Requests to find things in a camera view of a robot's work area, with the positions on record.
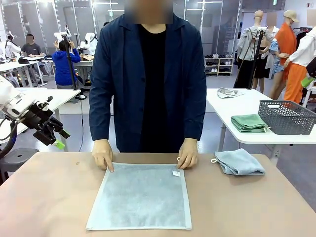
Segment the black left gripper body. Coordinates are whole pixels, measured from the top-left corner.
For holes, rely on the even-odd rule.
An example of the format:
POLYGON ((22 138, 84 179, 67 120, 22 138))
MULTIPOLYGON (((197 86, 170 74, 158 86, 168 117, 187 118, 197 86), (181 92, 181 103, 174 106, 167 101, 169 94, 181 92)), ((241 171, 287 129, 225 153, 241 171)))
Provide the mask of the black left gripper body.
POLYGON ((47 107, 47 103, 34 103, 24 114, 24 125, 34 129, 33 136, 47 146, 50 145, 51 139, 56 139, 49 124, 52 114, 53 111, 47 107))

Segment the person's right hand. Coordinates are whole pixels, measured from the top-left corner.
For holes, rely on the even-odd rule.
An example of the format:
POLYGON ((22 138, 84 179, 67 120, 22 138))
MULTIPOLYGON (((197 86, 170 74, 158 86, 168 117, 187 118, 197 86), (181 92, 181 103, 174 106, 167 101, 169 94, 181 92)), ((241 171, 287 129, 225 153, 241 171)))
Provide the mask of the person's right hand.
POLYGON ((99 168, 114 172, 113 151, 107 139, 94 141, 92 156, 99 168))

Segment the person's left hand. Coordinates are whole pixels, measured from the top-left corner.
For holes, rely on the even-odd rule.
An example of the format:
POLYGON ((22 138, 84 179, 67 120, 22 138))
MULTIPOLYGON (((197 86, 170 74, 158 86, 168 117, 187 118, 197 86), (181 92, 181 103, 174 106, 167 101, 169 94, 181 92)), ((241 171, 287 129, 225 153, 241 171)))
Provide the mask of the person's left hand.
POLYGON ((198 161, 197 139, 185 138, 178 153, 178 169, 191 168, 198 161))

